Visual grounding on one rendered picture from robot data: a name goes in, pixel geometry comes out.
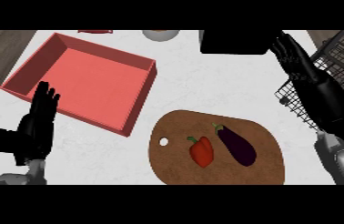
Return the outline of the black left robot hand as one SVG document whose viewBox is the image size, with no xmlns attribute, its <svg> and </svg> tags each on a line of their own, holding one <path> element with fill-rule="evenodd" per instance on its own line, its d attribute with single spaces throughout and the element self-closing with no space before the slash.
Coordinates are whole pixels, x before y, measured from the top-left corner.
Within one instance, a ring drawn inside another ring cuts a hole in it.
<svg viewBox="0 0 344 224">
<path fill-rule="evenodd" d="M 22 117 L 17 130 L 0 128 L 0 152 L 10 153 L 17 166 L 44 159 L 51 152 L 53 120 L 60 95 L 41 81 L 32 98 L 29 113 Z"/>
</svg>

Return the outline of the brown wooden cutting board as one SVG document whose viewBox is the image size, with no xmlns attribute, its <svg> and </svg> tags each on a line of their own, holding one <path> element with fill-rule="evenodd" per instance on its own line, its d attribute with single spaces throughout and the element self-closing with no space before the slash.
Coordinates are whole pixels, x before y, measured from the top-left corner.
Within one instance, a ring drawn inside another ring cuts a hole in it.
<svg viewBox="0 0 344 224">
<path fill-rule="evenodd" d="M 218 136 L 215 125 L 226 126 L 252 145 L 257 159 L 251 166 L 234 160 Z M 206 137 L 214 161 L 201 167 L 189 148 Z M 167 184 L 280 185 L 285 166 L 280 148 L 268 130 L 255 122 L 187 110 L 174 110 L 158 120 L 149 142 L 149 161 L 159 180 Z"/>
</svg>

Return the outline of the black box appliance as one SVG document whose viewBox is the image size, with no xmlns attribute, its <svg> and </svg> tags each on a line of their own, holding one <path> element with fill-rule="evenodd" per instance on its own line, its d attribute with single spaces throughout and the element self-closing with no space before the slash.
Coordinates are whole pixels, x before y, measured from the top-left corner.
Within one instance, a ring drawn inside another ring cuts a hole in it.
<svg viewBox="0 0 344 224">
<path fill-rule="evenodd" d="M 205 30 L 201 37 L 203 54 L 264 55 L 280 30 Z"/>
</svg>

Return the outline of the dark purple eggplant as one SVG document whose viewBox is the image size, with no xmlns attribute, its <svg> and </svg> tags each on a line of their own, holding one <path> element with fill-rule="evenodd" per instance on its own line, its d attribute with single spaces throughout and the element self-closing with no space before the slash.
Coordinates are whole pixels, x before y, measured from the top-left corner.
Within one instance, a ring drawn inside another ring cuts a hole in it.
<svg viewBox="0 0 344 224">
<path fill-rule="evenodd" d="M 254 164 L 257 153 L 248 141 L 224 126 L 212 124 L 215 134 L 237 163 L 248 167 Z"/>
</svg>

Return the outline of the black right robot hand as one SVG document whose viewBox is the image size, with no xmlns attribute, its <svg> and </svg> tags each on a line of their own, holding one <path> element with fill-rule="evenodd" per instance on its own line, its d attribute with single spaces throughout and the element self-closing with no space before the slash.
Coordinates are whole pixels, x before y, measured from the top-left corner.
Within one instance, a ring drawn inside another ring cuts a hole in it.
<svg viewBox="0 0 344 224">
<path fill-rule="evenodd" d="M 289 76 L 307 115 L 317 127 L 338 137 L 344 134 L 344 88 L 320 70 L 289 34 L 279 33 L 270 48 Z"/>
</svg>

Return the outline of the red bell pepper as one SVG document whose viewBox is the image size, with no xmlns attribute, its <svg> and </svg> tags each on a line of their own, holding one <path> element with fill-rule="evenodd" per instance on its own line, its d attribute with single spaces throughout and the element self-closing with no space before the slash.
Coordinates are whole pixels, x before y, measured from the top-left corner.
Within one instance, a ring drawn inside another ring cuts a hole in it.
<svg viewBox="0 0 344 224">
<path fill-rule="evenodd" d="M 199 139 L 187 137 L 187 140 L 193 143 L 189 147 L 189 155 L 195 163 L 205 168 L 214 161 L 214 149 L 211 142 L 206 137 L 201 137 Z"/>
</svg>

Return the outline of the red square tray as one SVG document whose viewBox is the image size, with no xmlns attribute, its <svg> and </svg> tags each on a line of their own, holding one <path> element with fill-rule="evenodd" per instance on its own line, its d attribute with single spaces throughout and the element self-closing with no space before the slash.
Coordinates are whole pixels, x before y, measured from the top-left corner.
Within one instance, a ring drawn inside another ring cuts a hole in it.
<svg viewBox="0 0 344 224">
<path fill-rule="evenodd" d="M 37 84 L 60 95 L 57 112 L 127 137 L 156 77 L 156 61 L 51 34 L 0 89 L 32 100 Z"/>
</svg>

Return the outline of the grey round bowl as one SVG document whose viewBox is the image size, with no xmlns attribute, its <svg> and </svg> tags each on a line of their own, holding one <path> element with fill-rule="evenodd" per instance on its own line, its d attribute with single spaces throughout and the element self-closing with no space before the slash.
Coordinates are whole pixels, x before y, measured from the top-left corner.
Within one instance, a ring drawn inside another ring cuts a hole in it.
<svg viewBox="0 0 344 224">
<path fill-rule="evenodd" d="M 178 30 L 143 30 L 141 33 L 152 41 L 165 42 L 177 36 Z"/>
</svg>

